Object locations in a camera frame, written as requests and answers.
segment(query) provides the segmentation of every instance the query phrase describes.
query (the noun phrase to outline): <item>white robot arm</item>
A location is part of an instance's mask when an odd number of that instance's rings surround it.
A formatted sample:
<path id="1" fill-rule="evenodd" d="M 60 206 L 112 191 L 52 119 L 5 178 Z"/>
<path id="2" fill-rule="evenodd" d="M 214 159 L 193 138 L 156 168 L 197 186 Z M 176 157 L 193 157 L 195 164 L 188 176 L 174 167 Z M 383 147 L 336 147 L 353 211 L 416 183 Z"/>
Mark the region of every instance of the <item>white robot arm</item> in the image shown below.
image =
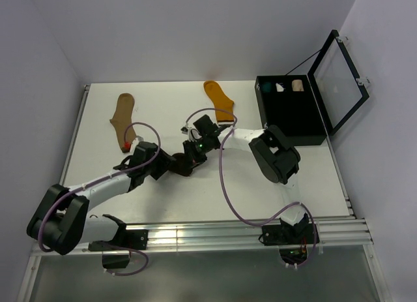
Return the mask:
<path id="1" fill-rule="evenodd" d="M 111 215 L 87 218 L 89 210 L 114 196 L 134 190 L 148 175 L 155 180 L 167 171 L 191 175 L 194 168 L 207 160 L 206 153 L 219 149 L 231 129 L 233 134 L 225 143 L 225 148 L 252 152 L 263 175 L 277 184 L 276 189 L 284 197 L 284 203 L 299 200 L 296 173 L 300 155 L 280 129 L 275 126 L 262 130 L 218 127 L 207 115 L 198 119 L 194 126 L 197 132 L 194 135 L 186 127 L 182 129 L 189 135 L 189 139 L 183 142 L 184 153 L 171 156 L 155 143 L 142 141 L 133 155 L 126 157 L 104 177 L 69 188 L 51 186 L 28 225 L 27 234 L 34 239 L 41 234 L 42 244 L 62 255 L 78 243 L 108 241 L 127 247 L 126 244 L 135 241 L 129 238 L 135 236 L 128 235 L 123 221 Z M 52 206 L 64 195 L 68 198 L 51 213 Z M 304 218 L 304 211 L 298 206 L 281 215 L 281 220 L 291 226 Z"/>

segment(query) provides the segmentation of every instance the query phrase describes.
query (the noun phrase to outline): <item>black box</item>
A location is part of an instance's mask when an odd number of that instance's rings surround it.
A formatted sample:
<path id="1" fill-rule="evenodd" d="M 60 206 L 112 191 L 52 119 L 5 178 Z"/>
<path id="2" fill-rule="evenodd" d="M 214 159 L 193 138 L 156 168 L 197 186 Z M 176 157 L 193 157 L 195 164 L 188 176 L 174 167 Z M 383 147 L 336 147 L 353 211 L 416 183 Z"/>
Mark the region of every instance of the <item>black box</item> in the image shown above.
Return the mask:
<path id="1" fill-rule="evenodd" d="M 301 80 L 304 91 L 293 91 L 293 80 Z M 277 125 L 295 146 L 321 145 L 369 98 L 336 30 L 307 75 L 258 76 L 255 91 L 264 127 Z"/>

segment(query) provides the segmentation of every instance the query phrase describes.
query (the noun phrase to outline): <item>sock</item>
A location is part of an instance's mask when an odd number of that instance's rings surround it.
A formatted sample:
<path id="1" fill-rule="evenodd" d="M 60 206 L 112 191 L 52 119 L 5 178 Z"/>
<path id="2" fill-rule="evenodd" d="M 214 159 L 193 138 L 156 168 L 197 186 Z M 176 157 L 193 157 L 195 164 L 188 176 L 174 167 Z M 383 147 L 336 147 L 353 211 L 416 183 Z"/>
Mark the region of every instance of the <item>sock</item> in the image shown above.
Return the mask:
<path id="1" fill-rule="evenodd" d="M 228 112 L 233 113 L 233 104 L 234 102 L 228 98 L 222 88 L 219 86 L 217 82 L 208 81 L 203 84 L 204 91 L 213 102 L 215 108 L 219 108 L 221 110 L 225 110 Z M 233 122 L 235 118 L 228 113 L 223 113 L 216 111 L 216 119 L 218 123 L 224 122 Z"/>
<path id="2" fill-rule="evenodd" d="M 130 145 L 136 138 L 136 133 L 133 127 L 128 129 L 126 133 L 126 142 L 124 144 L 124 132 L 128 125 L 132 123 L 132 112 L 135 105 L 134 97 L 129 93 L 122 93 L 117 99 L 117 105 L 113 118 L 110 119 L 110 123 L 116 130 L 117 142 L 123 153 L 127 153 L 130 150 Z"/>

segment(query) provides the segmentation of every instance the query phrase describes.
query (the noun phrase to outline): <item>gray wall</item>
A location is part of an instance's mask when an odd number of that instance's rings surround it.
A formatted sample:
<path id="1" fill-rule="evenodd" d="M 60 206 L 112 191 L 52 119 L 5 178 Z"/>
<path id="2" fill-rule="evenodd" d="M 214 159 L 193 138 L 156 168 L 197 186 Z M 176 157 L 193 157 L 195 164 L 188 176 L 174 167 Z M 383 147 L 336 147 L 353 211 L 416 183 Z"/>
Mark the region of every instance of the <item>gray wall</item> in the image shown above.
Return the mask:
<path id="1" fill-rule="evenodd" d="M 354 0 L 33 0 L 84 82 L 287 72 Z"/>
<path id="2" fill-rule="evenodd" d="M 371 98 L 334 145 L 395 301 L 417 301 L 417 0 L 356 0 L 341 32 Z"/>
<path id="3" fill-rule="evenodd" d="M 14 301 L 26 225 L 59 180 L 81 86 L 31 0 L 0 0 L 0 300 Z"/>

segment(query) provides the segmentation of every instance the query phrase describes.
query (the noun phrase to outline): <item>white table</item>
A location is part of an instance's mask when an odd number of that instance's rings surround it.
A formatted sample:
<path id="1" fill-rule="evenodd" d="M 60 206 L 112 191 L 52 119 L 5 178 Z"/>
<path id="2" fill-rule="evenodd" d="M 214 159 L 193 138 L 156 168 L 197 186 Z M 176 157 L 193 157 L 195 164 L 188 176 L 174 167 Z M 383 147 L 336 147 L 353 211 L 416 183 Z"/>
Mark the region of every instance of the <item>white table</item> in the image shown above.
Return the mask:
<path id="1" fill-rule="evenodd" d="M 219 82 L 225 94 L 235 101 L 237 127 L 262 128 L 254 83 Z M 132 120 L 152 125 L 160 133 L 162 148 L 169 154 L 182 152 L 186 136 L 180 128 L 185 119 L 195 110 L 213 107 L 203 90 L 203 82 L 92 84 L 66 171 L 65 186 L 103 175 L 124 158 L 109 122 L 121 93 L 134 96 Z M 214 112 L 207 114 L 215 121 Z M 156 141 L 146 127 L 136 126 L 135 131 L 147 141 Z M 301 155 L 300 201 L 314 217 L 349 216 L 327 141 L 320 146 L 297 149 Z M 217 158 L 217 151 L 209 153 L 207 162 L 196 168 L 191 177 L 172 173 L 166 173 L 158 181 L 148 177 L 136 190 L 110 199 L 91 213 L 109 213 L 125 222 L 140 223 L 236 220 L 220 189 Z M 251 153 L 227 150 L 223 161 L 229 196 L 243 217 L 264 219 L 284 206 L 276 190 L 272 190 L 274 184 L 262 175 Z"/>

